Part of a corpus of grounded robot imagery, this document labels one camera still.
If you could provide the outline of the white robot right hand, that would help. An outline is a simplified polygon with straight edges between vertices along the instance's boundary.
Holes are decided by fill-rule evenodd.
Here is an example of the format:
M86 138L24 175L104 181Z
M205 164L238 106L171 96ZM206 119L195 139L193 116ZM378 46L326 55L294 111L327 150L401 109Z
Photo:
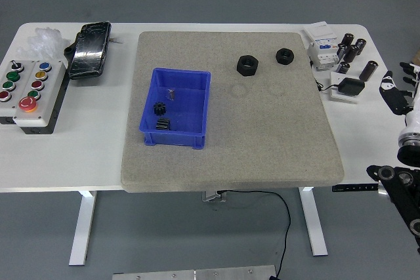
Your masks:
M404 81L413 86L413 90L399 90L396 86L393 73L387 71L381 80L380 95L391 112L395 115L404 115L406 126L400 132L398 145L419 145L419 66L400 62L400 67L408 77Z

